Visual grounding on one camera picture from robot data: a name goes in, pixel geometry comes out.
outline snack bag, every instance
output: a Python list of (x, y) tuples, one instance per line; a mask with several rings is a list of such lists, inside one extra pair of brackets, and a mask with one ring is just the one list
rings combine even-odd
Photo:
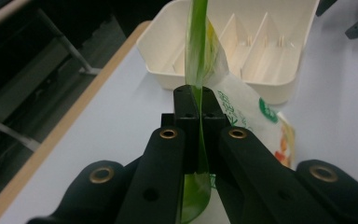
[[(290, 167), (293, 129), (239, 77), (230, 73), (226, 54), (206, 17), (207, 0), (193, 0), (186, 33), (185, 76), (201, 108), (202, 86), (213, 90), (233, 126), (252, 131), (283, 165)], [(211, 181), (200, 128), (199, 171), (185, 178), (182, 223), (197, 217), (209, 202)]]
[[(207, 4), (206, 0), (194, 0)], [(188, 77), (194, 73), (186, 73), (187, 80), (196, 80), (199, 85), (206, 86), (213, 90), (222, 110), (227, 114), (231, 125), (244, 127), (252, 131), (257, 138), (269, 149), (269, 151), (283, 165), (290, 167), (294, 156), (294, 131), (285, 119), (278, 115), (249, 85), (244, 83), (228, 70), (226, 54), (219, 43), (217, 35), (209, 20), (205, 19), (205, 28), (191, 29), (188, 34), (201, 36), (204, 32), (204, 39), (199, 42), (186, 42), (186, 49), (203, 50), (202, 68), (203, 77)]]

